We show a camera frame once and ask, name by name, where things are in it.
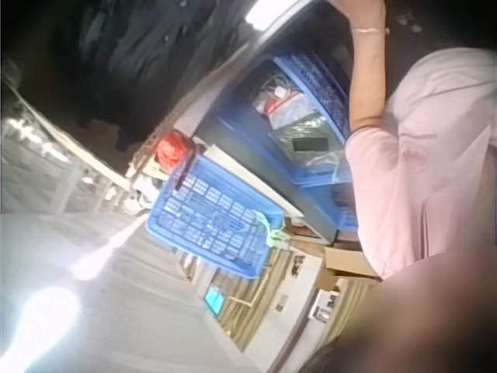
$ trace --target wrist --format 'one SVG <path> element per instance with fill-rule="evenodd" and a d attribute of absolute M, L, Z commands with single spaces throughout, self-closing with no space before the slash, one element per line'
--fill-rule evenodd
<path fill-rule="evenodd" d="M 350 19 L 350 27 L 356 29 L 384 29 L 387 22 L 387 10 L 382 5 L 372 12 L 356 19 Z"/>

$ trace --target sleeve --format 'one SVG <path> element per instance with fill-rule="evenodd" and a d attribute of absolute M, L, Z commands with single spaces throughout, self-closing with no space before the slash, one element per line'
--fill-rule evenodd
<path fill-rule="evenodd" d="M 387 277 L 396 261 L 392 256 L 403 255 L 394 248 L 399 232 L 395 229 L 398 221 L 392 221 L 401 219 L 395 214 L 401 203 L 397 193 L 398 139 L 381 128 L 365 127 L 348 140 L 346 157 L 364 254 L 378 274 Z"/>

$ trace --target red object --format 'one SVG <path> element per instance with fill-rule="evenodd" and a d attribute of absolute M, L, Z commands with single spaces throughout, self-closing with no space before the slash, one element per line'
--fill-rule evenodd
<path fill-rule="evenodd" d="M 171 173 L 181 158 L 194 148 L 193 141 L 178 131 L 160 140 L 155 150 L 155 160 L 165 173 Z"/>

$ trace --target blue plastic basket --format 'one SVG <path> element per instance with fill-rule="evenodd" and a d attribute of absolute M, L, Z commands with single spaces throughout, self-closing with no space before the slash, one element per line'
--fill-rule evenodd
<path fill-rule="evenodd" d="M 264 56 L 257 66 L 275 64 L 289 76 L 326 118 L 330 133 L 345 144 L 349 136 L 348 99 L 343 87 L 334 79 L 314 54 L 290 54 L 283 57 Z M 347 165 L 330 163 L 316 166 L 294 164 L 272 137 L 272 128 L 249 102 L 226 99 L 217 109 L 217 119 L 230 131 L 258 149 L 268 163 L 286 173 L 291 182 L 300 187 L 317 187 L 333 183 L 350 183 Z"/>
<path fill-rule="evenodd" d="M 218 164 L 186 157 L 165 184 L 147 221 L 157 239 L 247 278 L 267 260 L 267 228 L 283 226 L 283 210 Z"/>
<path fill-rule="evenodd" d="M 273 62 L 314 101 L 337 138 L 345 144 L 350 136 L 349 99 L 319 57 L 315 54 L 296 53 L 274 57 Z"/>

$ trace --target person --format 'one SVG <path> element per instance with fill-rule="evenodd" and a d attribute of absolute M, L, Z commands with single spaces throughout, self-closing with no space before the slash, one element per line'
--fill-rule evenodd
<path fill-rule="evenodd" d="M 451 251 L 389 277 L 299 373 L 497 371 L 497 252 Z"/>
<path fill-rule="evenodd" d="M 497 250 L 459 243 L 495 144 L 495 55 L 431 54 L 385 104 L 383 0 L 330 2 L 354 42 L 346 156 L 359 236 L 385 280 L 299 373 L 495 372 Z"/>
<path fill-rule="evenodd" d="M 359 238 L 382 278 L 457 249 L 497 127 L 497 58 L 455 48 L 418 61 L 385 102 L 384 0 L 328 0 L 350 23 L 346 158 Z"/>

